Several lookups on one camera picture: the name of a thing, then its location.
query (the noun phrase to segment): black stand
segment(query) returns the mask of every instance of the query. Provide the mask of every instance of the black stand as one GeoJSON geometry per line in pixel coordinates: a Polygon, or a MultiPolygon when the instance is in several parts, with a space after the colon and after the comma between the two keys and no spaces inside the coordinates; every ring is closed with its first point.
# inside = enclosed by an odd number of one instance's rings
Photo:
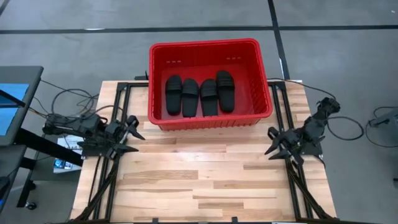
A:
{"type": "Polygon", "coordinates": [[[293,179],[294,183],[301,190],[304,198],[306,199],[305,201],[313,208],[313,210],[318,215],[318,217],[321,219],[338,220],[337,218],[333,218],[330,215],[328,215],[324,211],[324,209],[317,203],[317,201],[314,199],[314,197],[312,197],[312,195],[308,191],[307,187],[303,184],[303,182],[300,180],[300,177],[294,171],[293,165],[295,165],[293,162],[290,162],[287,164],[287,167],[286,167],[287,174],[293,179]]]}
{"type": "Polygon", "coordinates": [[[83,212],[76,217],[73,220],[70,220],[68,223],[73,223],[73,224],[89,224],[89,223],[109,223],[109,218],[104,218],[104,219],[94,219],[94,220],[88,220],[90,217],[91,213],[94,211],[96,207],[98,207],[99,202],[102,199],[103,194],[105,193],[106,189],[108,188],[111,183],[113,183],[116,180],[116,177],[118,175],[118,167],[119,167],[119,161],[120,157],[123,155],[124,152],[118,152],[118,154],[115,157],[115,160],[113,162],[111,171],[109,172],[108,176],[105,178],[104,182],[98,187],[97,193],[94,195],[93,199],[91,199],[90,202],[88,202],[87,207],[83,210],[83,212]]]}
{"type": "Polygon", "coordinates": [[[81,155],[23,128],[19,129],[14,142],[16,144],[23,144],[31,149],[43,152],[49,156],[59,158],[75,165],[83,165],[81,155]]]}
{"type": "MultiPolygon", "coordinates": [[[[121,114],[121,122],[124,123],[127,118],[127,107],[129,105],[129,99],[130,99],[130,93],[131,93],[131,88],[133,87],[148,87],[148,83],[124,83],[124,82],[119,82],[117,87],[116,87],[116,96],[114,98],[114,103],[113,103],[113,111],[112,111],[112,117],[111,120],[116,119],[118,115],[118,107],[120,104],[120,98],[122,95],[122,92],[124,91],[124,103],[122,107],[122,114],[121,114]]],[[[109,161],[107,159],[104,159],[103,164],[102,164],[102,170],[101,170],[101,175],[99,177],[99,186],[98,190],[100,188],[100,185],[105,180],[105,175],[106,171],[108,170],[108,163],[109,161]]],[[[110,220],[111,219],[111,211],[112,211],[112,206],[113,206],[113,197],[114,197],[114,191],[116,188],[116,179],[114,179],[111,182],[111,185],[109,187],[109,195],[108,195],[108,201],[106,202],[106,211],[105,211],[105,219],[110,220]]],[[[95,207],[94,214],[93,214],[93,219],[96,220],[99,218],[100,215],[100,207],[101,207],[101,201],[98,202],[97,206],[95,207]]]]}
{"type": "MultiPolygon", "coordinates": [[[[269,82],[268,83],[268,85],[271,87],[271,91],[272,91],[272,97],[273,97],[274,104],[275,104],[275,111],[276,111],[276,117],[277,117],[279,129],[284,130],[284,122],[282,119],[282,112],[280,111],[277,88],[279,87],[279,89],[282,90],[282,93],[284,91],[286,91],[286,88],[284,88],[284,86],[282,86],[281,84],[285,85],[284,82],[269,82]]],[[[288,167],[289,162],[290,161],[288,159],[285,160],[286,167],[288,167]]],[[[299,200],[297,199],[297,192],[296,192],[296,188],[294,186],[294,181],[290,177],[289,173],[287,174],[287,180],[289,181],[289,189],[290,189],[290,194],[292,197],[294,217],[297,220],[298,218],[301,218],[300,208],[299,208],[299,200]]]]}
{"type": "Polygon", "coordinates": [[[11,96],[5,91],[0,90],[0,108],[25,107],[25,103],[11,96]]]}
{"type": "Polygon", "coordinates": [[[364,222],[351,222],[351,221],[313,219],[313,218],[299,218],[297,222],[306,223],[306,224],[371,224],[364,222]]]}

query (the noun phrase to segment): wooden table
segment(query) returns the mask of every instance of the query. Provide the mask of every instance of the wooden table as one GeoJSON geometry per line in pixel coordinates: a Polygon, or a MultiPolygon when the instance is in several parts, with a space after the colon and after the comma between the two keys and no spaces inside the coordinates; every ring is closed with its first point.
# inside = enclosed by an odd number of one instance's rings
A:
{"type": "MultiPolygon", "coordinates": [[[[117,83],[103,82],[97,108],[113,105],[117,83]]],[[[295,126],[299,127],[310,115],[305,91],[298,84],[286,85],[295,126]]],[[[275,111],[254,126],[165,132],[149,122],[147,98],[147,87],[132,88],[127,114],[138,117],[139,132],[147,140],[128,139],[140,152],[127,153],[121,159],[112,222],[150,222],[152,218],[160,222],[230,222],[231,217],[239,221],[294,220],[284,161],[269,161],[264,155],[271,143],[267,130],[278,126],[275,111]]],[[[281,95],[279,99],[285,115],[281,95]]],[[[108,108],[99,114],[110,119],[111,112],[108,108]]],[[[71,218],[87,205],[96,161],[96,157],[84,161],[71,218]]],[[[309,191],[335,216],[323,165],[306,157],[303,168],[309,191]]],[[[305,217],[302,194],[299,189],[297,192],[305,217]]],[[[107,195],[100,217],[104,217],[107,195]]]]}

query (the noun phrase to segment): black metal frame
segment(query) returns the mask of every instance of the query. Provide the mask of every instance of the black metal frame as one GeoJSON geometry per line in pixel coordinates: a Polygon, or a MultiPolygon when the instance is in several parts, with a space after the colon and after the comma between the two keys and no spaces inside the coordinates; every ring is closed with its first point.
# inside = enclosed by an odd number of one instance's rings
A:
{"type": "MultiPolygon", "coordinates": [[[[124,95],[122,114],[121,114],[121,122],[122,123],[126,122],[127,107],[129,105],[129,98],[130,98],[130,92],[131,92],[132,87],[148,87],[148,83],[125,83],[125,82],[118,83],[118,86],[116,87],[116,95],[115,95],[114,103],[113,103],[113,111],[112,111],[112,117],[111,117],[112,120],[116,119],[118,116],[120,96],[122,94],[122,91],[125,90],[126,92],[124,95]]],[[[109,160],[104,159],[103,166],[101,168],[101,175],[99,177],[98,190],[100,189],[100,187],[102,186],[102,184],[105,181],[106,171],[108,170],[108,164],[109,164],[109,160]]],[[[111,212],[112,212],[115,188],[116,188],[116,179],[114,179],[109,186],[108,201],[106,204],[106,211],[105,211],[105,219],[107,219],[107,220],[111,219],[111,212]]],[[[101,201],[99,201],[97,206],[95,207],[93,219],[98,219],[98,217],[100,215],[100,207],[101,207],[101,201]]]]}
{"type": "MultiPolygon", "coordinates": [[[[120,96],[123,90],[126,91],[124,95],[124,103],[123,103],[123,108],[122,114],[121,114],[121,120],[124,122],[127,117],[127,107],[129,105],[129,99],[130,99],[130,93],[131,93],[131,88],[132,87],[147,87],[148,82],[145,83],[118,83],[117,90],[116,90],[116,96],[114,100],[114,108],[112,112],[112,119],[116,119],[119,104],[120,104],[120,96]]],[[[279,104],[279,97],[277,94],[277,89],[279,89],[282,92],[282,97],[284,101],[284,106],[287,114],[287,121],[289,124],[289,128],[294,128],[293,124],[293,119],[292,119],[292,114],[290,111],[290,105],[289,105],[289,99],[287,97],[287,91],[286,91],[286,86],[285,82],[269,82],[268,86],[271,87],[272,90],[272,96],[274,99],[274,105],[275,105],[275,111],[277,114],[277,121],[279,125],[280,130],[284,130],[284,124],[283,124],[283,118],[282,118],[282,113],[280,111],[280,104],[279,104]]],[[[100,177],[100,183],[98,186],[98,191],[96,195],[93,197],[91,201],[88,202],[88,206],[86,209],[83,211],[83,213],[76,218],[76,220],[71,220],[69,223],[80,223],[80,224],[88,224],[88,223],[110,223],[111,219],[111,212],[112,212],[112,206],[113,206],[113,198],[114,198],[114,191],[116,187],[116,179],[117,179],[117,174],[118,174],[118,166],[119,166],[119,160],[120,157],[118,156],[113,164],[113,167],[111,171],[109,172],[109,175],[105,177],[106,171],[108,170],[108,162],[104,163],[104,165],[101,168],[101,177],[100,177]],[[108,195],[108,201],[106,204],[106,213],[105,213],[105,218],[103,219],[98,219],[99,215],[99,208],[101,204],[101,199],[102,196],[105,192],[105,190],[109,186],[109,195],[108,195]],[[96,210],[95,212],[95,217],[93,217],[93,220],[88,220],[88,217],[90,216],[90,213],[93,210],[96,210]]],[[[286,171],[287,171],[287,177],[289,180],[289,189],[290,193],[292,196],[292,204],[293,204],[293,210],[295,213],[295,221],[299,223],[342,223],[342,224],[361,224],[362,222],[347,222],[347,221],[340,221],[338,218],[333,218],[329,216],[322,208],[319,206],[317,201],[312,197],[311,193],[307,189],[307,185],[305,183],[305,176],[304,176],[304,171],[301,166],[298,166],[295,163],[292,163],[291,160],[285,160],[286,164],[286,171]],[[307,212],[307,218],[302,218],[301,213],[300,213],[300,207],[299,207],[299,202],[297,198],[297,192],[295,186],[300,189],[300,191],[303,193],[303,197],[305,200],[305,208],[307,212]],[[312,215],[312,209],[315,211],[315,213],[318,215],[319,219],[314,219],[312,215]]],[[[150,224],[144,223],[144,222],[134,222],[135,224],[150,224]]],[[[196,224],[200,222],[184,222],[184,224],[196,224]]],[[[231,222],[211,222],[212,224],[227,224],[231,222]]],[[[233,217],[232,218],[232,224],[238,224],[238,218],[233,217]]],[[[240,222],[241,224],[268,224],[272,222],[240,222]]],[[[153,218],[152,224],[159,224],[159,219],[158,218],[153,218]]]]}

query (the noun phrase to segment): black cable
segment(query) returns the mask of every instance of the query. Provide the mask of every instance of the black cable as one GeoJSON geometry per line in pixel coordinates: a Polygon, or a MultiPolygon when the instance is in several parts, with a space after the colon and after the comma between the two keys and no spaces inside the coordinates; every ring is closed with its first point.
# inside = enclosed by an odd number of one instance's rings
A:
{"type": "Polygon", "coordinates": [[[47,115],[46,115],[46,114],[40,113],[40,112],[38,112],[37,110],[35,110],[35,109],[31,108],[31,107],[29,107],[29,110],[30,110],[31,112],[33,112],[33,113],[35,113],[35,114],[41,116],[41,117],[44,118],[44,119],[47,118],[47,115]]]}
{"type": "Polygon", "coordinates": [[[366,124],[366,126],[365,126],[365,136],[366,136],[366,138],[369,140],[369,142],[371,142],[372,144],[374,144],[374,145],[376,145],[376,146],[380,146],[380,147],[386,147],[386,148],[398,147],[398,145],[396,145],[396,146],[383,146],[383,145],[381,145],[381,144],[378,144],[378,143],[372,141],[372,140],[369,138],[369,136],[368,136],[368,127],[370,127],[369,122],[368,122],[368,123],[366,124]]]}
{"type": "Polygon", "coordinates": [[[96,179],[96,177],[97,177],[98,166],[100,165],[100,160],[101,160],[101,156],[98,156],[97,164],[95,165],[95,172],[94,172],[94,177],[93,177],[93,183],[91,184],[90,196],[88,197],[88,202],[91,201],[91,196],[93,195],[94,183],[95,183],[95,179],[96,179]]]}
{"type": "Polygon", "coordinates": [[[60,115],[60,114],[53,114],[53,115],[59,116],[59,117],[61,117],[61,118],[64,118],[65,120],[69,120],[69,121],[67,121],[67,122],[63,122],[62,124],[70,124],[70,123],[72,123],[72,122],[74,122],[74,121],[77,121],[77,120],[86,120],[86,119],[88,119],[88,118],[94,116],[97,112],[99,112],[99,111],[101,111],[101,110],[103,110],[103,109],[105,109],[105,108],[110,108],[110,107],[113,107],[113,105],[103,106],[103,107],[101,107],[100,109],[98,109],[98,110],[92,112],[92,113],[91,113],[90,115],[88,115],[88,116],[78,117],[78,118],[75,118],[75,117],[73,117],[73,118],[72,118],[72,117],[66,117],[66,116],[63,116],[63,115],[60,115]]]}
{"type": "Polygon", "coordinates": [[[292,81],[292,80],[284,80],[283,78],[268,78],[267,80],[282,80],[282,81],[286,81],[286,82],[296,83],[296,84],[305,86],[305,87],[307,87],[307,88],[311,88],[311,89],[313,89],[313,90],[321,91],[322,93],[326,93],[327,95],[331,96],[333,99],[336,99],[336,97],[335,97],[333,94],[331,94],[331,93],[329,93],[329,92],[327,92],[327,91],[325,91],[325,90],[321,90],[321,89],[318,89],[318,88],[315,88],[315,87],[311,87],[311,86],[308,86],[308,85],[303,84],[303,83],[295,82],[295,81],[292,81]]]}
{"type": "MultiPolygon", "coordinates": [[[[62,93],[70,92],[71,90],[74,90],[74,91],[81,91],[81,92],[87,94],[87,96],[85,96],[85,97],[87,97],[87,98],[92,98],[92,97],[93,97],[93,96],[91,96],[86,90],[82,90],[82,89],[79,89],[79,88],[72,88],[72,89],[63,90],[63,91],[57,93],[57,94],[55,95],[54,99],[52,100],[52,103],[51,103],[51,112],[52,112],[53,114],[56,114],[56,112],[54,111],[54,105],[55,105],[55,102],[56,102],[57,98],[58,98],[62,93]]],[[[85,108],[86,108],[86,107],[88,106],[88,104],[90,104],[90,103],[91,103],[90,109],[94,106],[94,101],[93,101],[93,100],[88,100],[88,101],[87,101],[87,104],[86,104],[86,106],[85,106],[85,108]]]]}
{"type": "Polygon", "coordinates": [[[100,116],[99,118],[100,118],[101,120],[105,120],[105,122],[104,122],[105,124],[108,123],[108,119],[107,119],[107,118],[104,118],[104,117],[101,117],[101,116],[100,116]]]}
{"type": "Polygon", "coordinates": [[[63,140],[65,140],[65,143],[67,144],[68,148],[71,149],[71,147],[70,147],[70,145],[69,145],[69,143],[68,143],[68,141],[67,141],[67,139],[66,139],[64,134],[62,135],[62,137],[63,137],[63,140]]]}
{"type": "Polygon", "coordinates": [[[380,107],[374,109],[374,111],[373,111],[374,117],[378,118],[376,115],[376,111],[378,111],[379,109],[386,109],[386,108],[393,109],[393,108],[398,108],[398,106],[380,106],[380,107]]]}
{"type": "Polygon", "coordinates": [[[97,98],[95,98],[95,97],[97,97],[98,95],[99,95],[99,94],[96,94],[96,95],[92,96],[91,98],[86,98],[86,99],[84,99],[84,100],[78,102],[78,103],[76,104],[76,106],[82,106],[84,110],[88,110],[88,111],[89,111],[91,108],[90,108],[90,109],[87,108],[87,105],[88,105],[88,104],[86,104],[86,105],[81,105],[81,103],[84,102],[84,101],[86,101],[86,100],[97,100],[97,98]]]}
{"type": "Polygon", "coordinates": [[[353,118],[349,118],[349,117],[346,117],[346,116],[335,116],[335,117],[328,118],[327,120],[329,121],[329,120],[331,120],[331,119],[347,119],[347,120],[350,120],[350,121],[356,123],[356,124],[359,126],[359,128],[361,129],[361,134],[360,134],[359,136],[356,136],[356,137],[354,137],[354,138],[343,138],[343,137],[340,137],[340,136],[338,136],[337,134],[335,134],[335,133],[330,129],[330,127],[329,127],[329,122],[328,122],[327,126],[328,126],[329,132],[330,132],[332,135],[334,135],[334,137],[336,137],[336,138],[338,138],[338,139],[340,139],[340,140],[344,140],[344,141],[354,141],[354,140],[357,140],[357,139],[359,139],[360,137],[362,137],[362,136],[364,135],[364,128],[362,127],[362,125],[361,125],[358,121],[354,120],[353,118]]]}
{"type": "Polygon", "coordinates": [[[49,114],[49,112],[44,108],[42,102],[40,102],[39,99],[37,99],[36,97],[33,97],[33,99],[37,100],[37,102],[39,102],[40,107],[41,107],[47,114],[49,114]]]}
{"type": "Polygon", "coordinates": [[[73,91],[73,89],[65,89],[65,88],[59,87],[59,86],[57,86],[57,85],[54,85],[54,84],[52,84],[52,83],[49,83],[49,82],[47,82],[47,81],[45,81],[45,80],[40,80],[40,81],[42,81],[42,82],[44,82],[44,83],[46,83],[46,84],[49,84],[50,86],[54,86],[55,88],[58,88],[58,89],[60,89],[60,90],[68,91],[68,92],[73,93],[73,94],[78,95],[78,96],[87,97],[87,96],[85,96],[85,95],[82,95],[82,94],[79,94],[79,93],[75,93],[75,92],[73,91]]]}

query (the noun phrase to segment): red plastic basket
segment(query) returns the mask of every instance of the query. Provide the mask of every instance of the red plastic basket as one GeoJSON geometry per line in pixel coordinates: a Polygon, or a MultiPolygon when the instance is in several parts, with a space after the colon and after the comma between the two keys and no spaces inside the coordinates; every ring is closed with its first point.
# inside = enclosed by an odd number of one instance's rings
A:
{"type": "Polygon", "coordinates": [[[149,52],[148,118],[162,130],[220,128],[256,124],[272,113],[272,102],[262,65],[259,43],[254,39],[159,43],[149,52]],[[235,83],[235,109],[203,117],[199,100],[197,116],[171,116],[166,110],[165,83],[172,75],[201,85],[228,71],[235,83]]]}

